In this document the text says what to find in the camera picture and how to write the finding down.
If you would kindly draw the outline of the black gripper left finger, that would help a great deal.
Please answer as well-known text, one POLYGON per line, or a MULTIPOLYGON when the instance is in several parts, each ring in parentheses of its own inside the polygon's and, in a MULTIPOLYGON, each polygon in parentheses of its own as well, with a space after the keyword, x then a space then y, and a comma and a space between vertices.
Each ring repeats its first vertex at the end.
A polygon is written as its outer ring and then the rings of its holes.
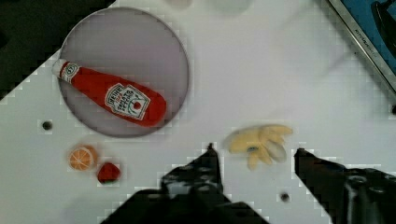
POLYGON ((212 145, 161 178, 158 189, 143 189, 101 224, 269 224, 248 204, 223 193, 219 154, 212 145))

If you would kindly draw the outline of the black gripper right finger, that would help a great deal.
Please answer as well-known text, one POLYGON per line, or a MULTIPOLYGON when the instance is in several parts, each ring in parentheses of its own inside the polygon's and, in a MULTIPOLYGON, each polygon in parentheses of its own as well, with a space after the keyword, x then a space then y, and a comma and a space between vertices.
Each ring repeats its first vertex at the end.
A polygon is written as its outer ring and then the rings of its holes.
POLYGON ((294 172, 332 224, 396 224, 394 175, 374 168, 347 168, 303 148, 294 154, 294 172))

